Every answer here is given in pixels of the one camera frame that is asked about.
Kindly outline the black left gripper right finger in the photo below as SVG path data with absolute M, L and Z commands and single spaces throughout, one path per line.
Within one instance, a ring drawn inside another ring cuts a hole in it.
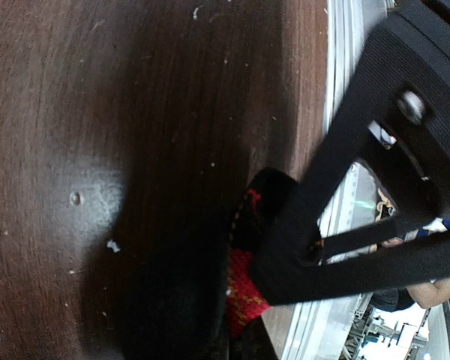
M 231 360 L 278 360 L 261 317 L 252 320 L 239 339 L 229 342 Z

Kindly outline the front aluminium rail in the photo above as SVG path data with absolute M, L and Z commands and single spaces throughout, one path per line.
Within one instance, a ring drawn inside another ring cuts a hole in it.
M 328 131 L 358 63 L 365 37 L 387 14 L 386 1 L 327 1 L 327 61 L 322 129 Z M 351 163 L 326 197 L 318 219 L 330 239 L 364 225 L 374 213 L 376 188 L 367 170 Z M 280 359 L 338 359 L 362 295 L 295 305 Z

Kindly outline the black red yellow argyle sock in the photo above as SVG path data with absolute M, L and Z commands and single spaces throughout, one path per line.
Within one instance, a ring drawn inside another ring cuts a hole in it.
M 297 181 L 277 169 L 260 170 L 251 180 L 229 219 L 226 322 L 239 339 L 245 328 L 270 308 L 249 275 L 265 234 L 274 224 Z

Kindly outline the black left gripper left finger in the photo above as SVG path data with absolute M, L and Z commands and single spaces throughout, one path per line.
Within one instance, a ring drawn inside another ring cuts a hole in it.
M 208 156 L 136 145 L 89 164 L 96 221 L 82 263 L 89 359 L 216 359 L 221 353 L 233 207 L 250 148 Z

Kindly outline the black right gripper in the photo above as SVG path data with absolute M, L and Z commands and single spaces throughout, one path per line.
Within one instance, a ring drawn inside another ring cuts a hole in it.
M 405 1 L 397 13 L 450 59 L 450 1 Z

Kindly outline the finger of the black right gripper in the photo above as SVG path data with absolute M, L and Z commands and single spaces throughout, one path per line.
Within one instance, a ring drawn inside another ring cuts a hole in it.
M 334 9 L 325 136 L 250 268 L 272 305 L 450 276 L 450 9 Z

